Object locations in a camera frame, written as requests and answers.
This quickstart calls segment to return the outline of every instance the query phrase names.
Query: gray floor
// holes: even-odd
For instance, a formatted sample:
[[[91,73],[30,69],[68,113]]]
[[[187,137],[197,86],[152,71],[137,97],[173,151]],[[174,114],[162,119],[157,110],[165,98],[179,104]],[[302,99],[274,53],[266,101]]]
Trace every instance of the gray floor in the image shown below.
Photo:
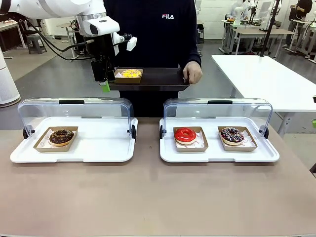
[[[228,97],[232,90],[228,79],[223,75],[211,58],[220,54],[219,44],[205,43],[202,45],[203,79],[197,85],[179,93],[187,98]],[[316,64],[303,57],[288,55],[282,51],[279,62],[316,82]],[[16,81],[22,99],[30,97],[118,97],[117,91],[103,93],[94,81],[89,60],[66,62],[58,57],[51,59]],[[311,120],[314,114],[299,114],[289,132],[313,132]],[[271,124],[278,129],[281,120],[273,116]],[[0,130],[22,129],[23,124],[17,113],[17,105],[0,109]]]

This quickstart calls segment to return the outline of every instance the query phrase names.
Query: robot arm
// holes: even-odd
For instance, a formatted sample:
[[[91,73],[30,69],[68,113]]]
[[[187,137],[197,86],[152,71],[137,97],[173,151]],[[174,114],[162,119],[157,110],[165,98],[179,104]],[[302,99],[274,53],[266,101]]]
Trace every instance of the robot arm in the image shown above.
[[[106,15],[102,0],[0,0],[0,13],[15,12],[31,19],[75,16],[79,32],[95,37],[119,31],[119,24]]]
[[[128,42],[129,51],[137,43],[137,38],[131,35],[117,34],[119,24],[107,16],[102,0],[0,0],[0,13],[12,14],[17,20],[75,16],[79,33],[96,59],[91,65],[97,82],[114,78],[112,60],[119,52],[119,43]]]

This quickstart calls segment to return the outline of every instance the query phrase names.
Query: cable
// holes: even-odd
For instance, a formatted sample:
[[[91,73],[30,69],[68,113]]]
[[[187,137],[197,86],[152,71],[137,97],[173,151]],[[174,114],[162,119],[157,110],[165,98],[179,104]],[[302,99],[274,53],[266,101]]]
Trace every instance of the cable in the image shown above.
[[[94,59],[94,57],[90,57],[90,58],[75,58],[75,59],[68,59],[65,58],[63,56],[61,56],[60,54],[58,54],[49,44],[47,44],[47,46],[51,49],[51,51],[53,51],[58,57],[66,60],[66,61],[77,61],[77,60],[88,60],[88,59]]]
[[[295,10],[295,15],[296,15],[296,17],[297,17],[297,19],[299,19],[299,20],[303,20],[302,18],[299,18],[298,16],[297,16],[297,10]]]
[[[74,48],[74,47],[78,47],[78,46],[83,46],[83,45],[86,45],[87,42],[81,42],[81,43],[77,43],[77,44],[74,44],[74,45],[70,45],[68,47],[66,47],[65,49],[60,49],[60,48],[57,48],[52,42],[50,42],[48,39],[46,39],[46,37],[27,19],[26,20],[33,28],[34,30],[36,31],[36,33],[38,33],[40,35],[40,37],[48,44],[50,44],[51,46],[53,46],[55,49],[57,49],[58,51],[61,51],[61,52],[66,52],[68,49],[70,48]]]

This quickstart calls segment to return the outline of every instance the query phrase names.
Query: chair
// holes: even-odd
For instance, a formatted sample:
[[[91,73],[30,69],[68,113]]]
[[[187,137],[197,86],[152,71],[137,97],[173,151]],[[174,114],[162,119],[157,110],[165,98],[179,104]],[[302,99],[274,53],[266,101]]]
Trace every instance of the chair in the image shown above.
[[[46,47],[45,47],[43,41],[41,40],[40,36],[30,35],[30,36],[27,36],[26,39],[27,39],[27,44],[29,47],[29,54],[32,54],[32,52],[37,52],[37,54],[42,54],[43,50],[45,50],[45,52],[47,52]]]

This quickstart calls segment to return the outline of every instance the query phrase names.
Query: white tray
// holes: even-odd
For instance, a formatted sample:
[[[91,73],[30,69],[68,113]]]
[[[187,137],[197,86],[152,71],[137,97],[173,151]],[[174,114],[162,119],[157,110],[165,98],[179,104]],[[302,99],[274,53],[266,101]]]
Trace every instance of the white tray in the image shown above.
[[[205,152],[176,151],[173,127],[200,126],[205,133],[208,149]],[[218,126],[245,126],[250,131],[257,148],[253,152],[226,152],[218,135]],[[270,141],[262,137],[257,125],[245,117],[217,117],[217,118],[167,118],[166,134],[160,139],[160,156],[167,162],[275,162],[280,155]]]
[[[137,129],[138,121],[132,120]],[[78,126],[78,134],[67,152],[40,153],[33,148],[50,126]],[[135,139],[127,133],[128,120],[121,118],[49,117],[35,133],[22,141],[10,159],[14,163],[31,162],[124,162],[133,157]]]

